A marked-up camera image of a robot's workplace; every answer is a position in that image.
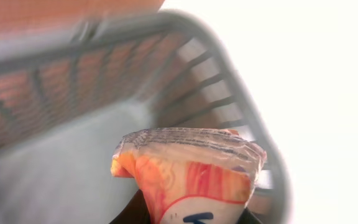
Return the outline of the small orange snack packet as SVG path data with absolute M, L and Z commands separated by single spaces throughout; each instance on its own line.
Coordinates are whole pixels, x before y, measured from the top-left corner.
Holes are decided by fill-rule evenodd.
M 111 174 L 136 181 L 150 223 L 237 223 L 266 160 L 232 129 L 143 129 L 121 139 Z

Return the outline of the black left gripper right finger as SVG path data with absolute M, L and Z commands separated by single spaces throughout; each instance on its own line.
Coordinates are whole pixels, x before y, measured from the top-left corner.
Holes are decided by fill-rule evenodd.
M 241 213 L 236 224 L 263 224 L 248 208 Z

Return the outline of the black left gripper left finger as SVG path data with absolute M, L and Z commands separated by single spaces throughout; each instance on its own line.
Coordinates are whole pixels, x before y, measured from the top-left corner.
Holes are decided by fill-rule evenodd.
M 138 190 L 123 211 L 109 224 L 151 224 L 143 192 Z

